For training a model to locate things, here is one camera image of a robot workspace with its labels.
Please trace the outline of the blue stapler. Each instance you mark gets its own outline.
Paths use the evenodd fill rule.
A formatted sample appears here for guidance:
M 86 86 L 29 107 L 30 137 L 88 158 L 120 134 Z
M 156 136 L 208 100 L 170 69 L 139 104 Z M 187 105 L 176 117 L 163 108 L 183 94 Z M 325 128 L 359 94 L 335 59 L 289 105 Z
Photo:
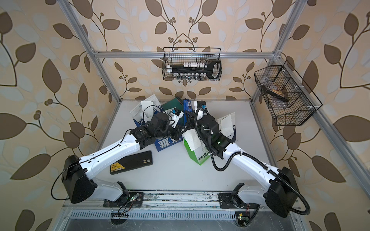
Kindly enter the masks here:
M 192 104 L 189 99 L 184 99 L 183 100 L 183 106 L 184 106 L 184 124 L 189 122 L 190 118 L 193 115 L 193 109 L 192 109 Z

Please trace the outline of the black tool set in basket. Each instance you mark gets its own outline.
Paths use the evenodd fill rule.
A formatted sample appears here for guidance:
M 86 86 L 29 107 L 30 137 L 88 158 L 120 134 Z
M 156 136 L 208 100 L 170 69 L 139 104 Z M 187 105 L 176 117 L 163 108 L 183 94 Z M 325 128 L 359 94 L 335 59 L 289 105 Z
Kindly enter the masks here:
M 222 75 L 220 60 L 204 60 L 200 62 L 183 62 L 165 64 L 162 69 L 163 78 L 173 77 L 176 80 L 219 80 Z

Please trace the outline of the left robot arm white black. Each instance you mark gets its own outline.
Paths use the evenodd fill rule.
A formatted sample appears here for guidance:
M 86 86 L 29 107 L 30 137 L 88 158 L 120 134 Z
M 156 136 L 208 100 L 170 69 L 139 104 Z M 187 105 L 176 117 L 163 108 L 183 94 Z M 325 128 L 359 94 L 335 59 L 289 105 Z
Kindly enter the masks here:
M 154 144 L 157 139 L 179 140 L 186 131 L 178 125 L 183 115 L 182 111 L 175 110 L 170 114 L 157 113 L 145 125 L 130 130 L 121 140 L 104 149 L 81 158 L 69 156 L 61 174 L 68 200 L 72 204 L 87 199 L 108 200 L 120 206 L 127 204 L 130 194 L 122 182 L 107 182 L 95 177 L 111 164 Z

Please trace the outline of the black box yellow label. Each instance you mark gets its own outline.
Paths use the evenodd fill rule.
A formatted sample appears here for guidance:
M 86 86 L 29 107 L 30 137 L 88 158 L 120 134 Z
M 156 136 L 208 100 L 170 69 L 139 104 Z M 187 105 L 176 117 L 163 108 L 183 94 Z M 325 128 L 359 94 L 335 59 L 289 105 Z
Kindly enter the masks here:
M 110 174 L 116 175 L 119 173 L 139 169 L 153 165 L 153 158 L 151 151 L 145 151 L 137 154 L 126 156 L 114 164 L 110 165 Z

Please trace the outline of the green white bag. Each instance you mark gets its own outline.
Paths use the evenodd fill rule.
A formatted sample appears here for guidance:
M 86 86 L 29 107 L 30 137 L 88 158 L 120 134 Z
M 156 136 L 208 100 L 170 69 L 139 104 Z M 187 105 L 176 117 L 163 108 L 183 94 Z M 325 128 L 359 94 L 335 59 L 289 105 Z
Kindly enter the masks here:
M 198 137 L 195 129 L 187 130 L 182 136 L 190 159 L 201 166 L 209 158 L 209 151 L 205 144 Z

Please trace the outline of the dark blue bag white handles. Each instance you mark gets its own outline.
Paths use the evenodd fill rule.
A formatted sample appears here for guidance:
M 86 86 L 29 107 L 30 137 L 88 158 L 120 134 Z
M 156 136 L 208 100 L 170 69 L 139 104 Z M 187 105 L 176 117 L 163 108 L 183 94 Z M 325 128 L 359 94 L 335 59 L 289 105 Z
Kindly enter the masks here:
M 217 123 L 219 124 L 219 131 L 232 142 L 235 142 L 237 139 L 235 112 L 217 119 Z

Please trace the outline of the dark object in right basket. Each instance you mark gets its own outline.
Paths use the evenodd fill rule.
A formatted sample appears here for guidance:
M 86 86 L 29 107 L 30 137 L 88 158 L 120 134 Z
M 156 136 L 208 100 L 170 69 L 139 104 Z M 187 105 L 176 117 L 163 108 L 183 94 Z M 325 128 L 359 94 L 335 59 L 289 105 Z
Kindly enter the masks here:
M 285 103 L 287 103 L 289 101 L 288 98 L 286 98 L 285 95 L 282 93 L 282 91 L 272 89 L 272 88 L 267 87 L 265 85 L 263 85 L 263 87 L 264 87 L 265 93 L 272 96 L 273 98 L 278 99 L 278 100 L 280 100 L 282 102 L 285 102 Z

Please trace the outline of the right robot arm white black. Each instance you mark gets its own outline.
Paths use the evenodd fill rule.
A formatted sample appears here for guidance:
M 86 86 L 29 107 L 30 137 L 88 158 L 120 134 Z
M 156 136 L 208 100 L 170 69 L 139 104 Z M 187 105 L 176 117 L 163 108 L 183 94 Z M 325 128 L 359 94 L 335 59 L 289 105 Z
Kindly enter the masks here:
M 291 212 L 304 215 L 310 212 L 309 205 L 306 205 L 303 211 L 293 207 L 297 199 L 304 198 L 290 170 L 264 163 L 237 145 L 234 113 L 218 120 L 202 111 L 199 111 L 198 115 L 186 113 L 185 117 L 188 130 L 184 136 L 190 149 L 204 148 L 217 171 L 222 172 L 230 165 L 235 165 L 252 176 L 261 186 L 253 190 L 246 184 L 239 183 L 232 192 L 219 196 L 222 208 L 246 208 L 248 204 L 258 207 L 266 205 L 283 218 Z

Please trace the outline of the aluminium frame rail base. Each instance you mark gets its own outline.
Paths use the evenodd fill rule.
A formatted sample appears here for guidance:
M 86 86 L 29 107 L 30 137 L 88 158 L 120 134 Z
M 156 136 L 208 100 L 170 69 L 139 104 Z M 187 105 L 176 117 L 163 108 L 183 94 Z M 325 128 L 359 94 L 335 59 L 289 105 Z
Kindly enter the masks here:
M 281 218 L 267 206 L 242 208 L 220 192 L 143 191 L 118 208 L 102 200 L 65 202 L 55 231 L 304 231 L 297 214 Z

